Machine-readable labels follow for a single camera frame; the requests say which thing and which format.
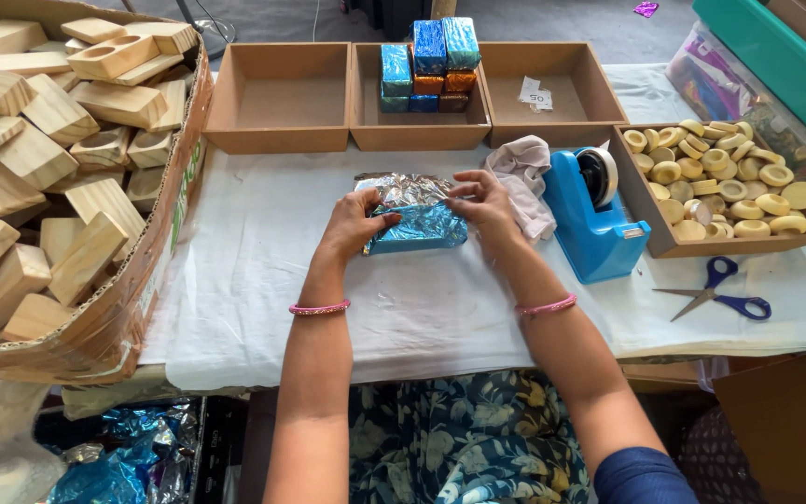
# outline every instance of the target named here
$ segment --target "woman's hand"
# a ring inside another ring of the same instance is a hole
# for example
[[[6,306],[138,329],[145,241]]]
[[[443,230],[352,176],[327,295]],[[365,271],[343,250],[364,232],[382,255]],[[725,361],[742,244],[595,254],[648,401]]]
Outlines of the woman's hand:
[[[378,189],[369,188],[347,193],[335,203],[329,225],[322,234],[317,249],[346,263],[369,241],[375,233],[400,222],[399,213],[383,213],[366,217],[382,202]]]
[[[467,183],[451,189],[450,197],[443,202],[477,226],[482,245],[493,258],[499,259],[506,246],[522,239],[509,204],[509,191],[483,169],[460,171],[453,178]],[[458,196],[473,197],[456,199]]]

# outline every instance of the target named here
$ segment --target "floral skirt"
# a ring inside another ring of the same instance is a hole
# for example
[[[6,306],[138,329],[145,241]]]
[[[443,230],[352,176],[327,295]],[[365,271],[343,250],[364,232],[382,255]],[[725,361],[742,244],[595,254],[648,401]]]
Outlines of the floral skirt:
[[[585,503],[589,477],[542,371],[350,388],[352,504]]]

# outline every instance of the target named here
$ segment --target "white tablecloth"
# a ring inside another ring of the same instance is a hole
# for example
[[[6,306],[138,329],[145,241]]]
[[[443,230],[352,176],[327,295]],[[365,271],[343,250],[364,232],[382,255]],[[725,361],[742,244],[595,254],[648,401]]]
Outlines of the white tablecloth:
[[[663,64],[608,65],[633,123],[695,117]],[[166,362],[185,389],[277,385],[291,316],[313,248],[335,199],[364,171],[450,177],[489,150],[228,156],[205,169],[201,199],[167,273],[141,363]],[[688,298],[652,292],[700,288],[707,258],[653,260],[633,275],[576,281],[555,239],[537,250],[596,322],[617,357],[770,355],[806,350],[806,247],[736,257],[740,272],[719,292],[760,296],[767,322],[707,303],[668,322]],[[354,382],[428,378],[533,365],[504,286],[476,240],[448,250],[355,258],[347,270]]]

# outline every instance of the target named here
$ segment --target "woman's left hand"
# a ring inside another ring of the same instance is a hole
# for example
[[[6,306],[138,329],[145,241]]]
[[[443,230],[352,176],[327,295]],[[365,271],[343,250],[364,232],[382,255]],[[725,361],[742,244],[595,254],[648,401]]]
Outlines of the woman's left hand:
[[[347,193],[335,203],[319,248],[345,262],[352,258],[375,233],[402,219],[399,213],[392,212],[366,217],[381,202],[381,194],[375,188]]]

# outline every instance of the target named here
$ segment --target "woman's right hand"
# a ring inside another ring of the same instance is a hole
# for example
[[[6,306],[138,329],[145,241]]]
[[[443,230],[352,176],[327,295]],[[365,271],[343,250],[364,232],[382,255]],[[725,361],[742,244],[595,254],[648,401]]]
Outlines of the woman's right hand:
[[[443,202],[477,226],[482,246],[494,259],[499,259],[507,246],[522,239],[509,204],[509,191],[483,169],[460,171],[453,178],[465,183],[451,189],[450,197]],[[460,196],[472,197],[459,199]]]

